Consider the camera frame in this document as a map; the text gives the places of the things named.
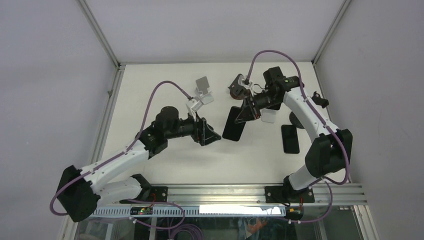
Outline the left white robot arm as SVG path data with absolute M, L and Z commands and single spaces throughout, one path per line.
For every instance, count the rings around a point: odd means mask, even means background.
M 136 200 L 145 203 L 151 196 L 151 184 L 141 174 L 117 182 L 112 179 L 161 153 L 168 147 L 170 139 L 183 137 L 191 137 L 202 147 L 222 138 L 197 113 L 182 119 L 175 107 L 163 107 L 155 120 L 117 157 L 80 169 L 74 165 L 67 167 L 62 172 L 55 199 L 76 223 L 87 219 L 98 207 L 113 202 Z

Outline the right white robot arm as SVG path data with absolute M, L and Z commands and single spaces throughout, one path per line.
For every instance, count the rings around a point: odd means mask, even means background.
M 286 176 L 281 189 L 271 196 L 275 200 L 296 202 L 309 187 L 329 173 L 347 169 L 350 163 L 353 136 L 348 129 L 341 130 L 324 118 L 313 99 L 306 94 L 298 76 L 286 77 L 280 67 L 272 67 L 263 73 L 265 90 L 244 97 L 235 124 L 254 121 L 260 111 L 284 104 L 306 130 L 311 146 L 305 155 L 304 165 Z

